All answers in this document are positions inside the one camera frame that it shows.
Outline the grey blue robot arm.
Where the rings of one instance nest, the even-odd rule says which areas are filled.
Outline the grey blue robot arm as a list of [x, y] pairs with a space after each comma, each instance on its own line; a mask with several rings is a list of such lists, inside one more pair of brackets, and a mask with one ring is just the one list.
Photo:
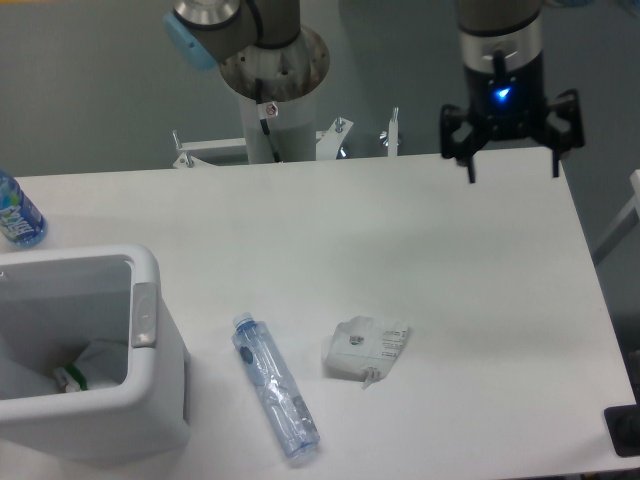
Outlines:
[[[554, 162], [585, 143], [575, 90], [544, 92], [542, 5], [455, 5], [469, 104], [446, 104], [440, 153], [468, 172], [491, 142], [530, 138]], [[301, 21], [296, 1], [178, 1], [163, 18], [168, 37], [195, 68], [220, 71], [238, 96], [250, 162], [313, 161], [311, 98], [330, 64], [324, 40]]]

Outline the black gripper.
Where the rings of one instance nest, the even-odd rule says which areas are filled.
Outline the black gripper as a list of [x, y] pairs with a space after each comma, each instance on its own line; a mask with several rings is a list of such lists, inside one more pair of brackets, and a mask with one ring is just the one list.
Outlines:
[[552, 176], [560, 176], [560, 160], [585, 146], [577, 89], [546, 103], [544, 54], [496, 76], [493, 69], [464, 66], [469, 109], [445, 104], [439, 117], [440, 154], [455, 159], [476, 182], [474, 155], [491, 141], [531, 139], [552, 152]]

